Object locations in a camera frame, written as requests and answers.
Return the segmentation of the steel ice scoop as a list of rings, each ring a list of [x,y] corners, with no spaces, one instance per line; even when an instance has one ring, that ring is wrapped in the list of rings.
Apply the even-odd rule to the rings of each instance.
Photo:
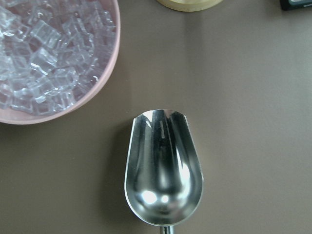
[[[149,110],[133,120],[124,179],[126,201],[147,224],[173,234],[203,195],[203,173],[184,114]]]

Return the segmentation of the wooden cup tree stand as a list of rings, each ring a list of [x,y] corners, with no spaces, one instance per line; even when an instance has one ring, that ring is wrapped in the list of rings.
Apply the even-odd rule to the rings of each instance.
[[[163,6],[180,12],[197,12],[209,9],[222,0],[157,0]]]

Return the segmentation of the pink bowl of ice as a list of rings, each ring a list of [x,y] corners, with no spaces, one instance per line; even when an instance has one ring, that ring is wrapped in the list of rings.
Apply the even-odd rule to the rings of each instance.
[[[36,124],[90,101],[115,67],[116,0],[0,3],[0,120]]]

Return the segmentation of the dark glass rack tray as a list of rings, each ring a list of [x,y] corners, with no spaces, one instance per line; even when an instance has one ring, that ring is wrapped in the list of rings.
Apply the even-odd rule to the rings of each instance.
[[[284,11],[312,6],[312,0],[280,0],[279,2],[281,9]]]

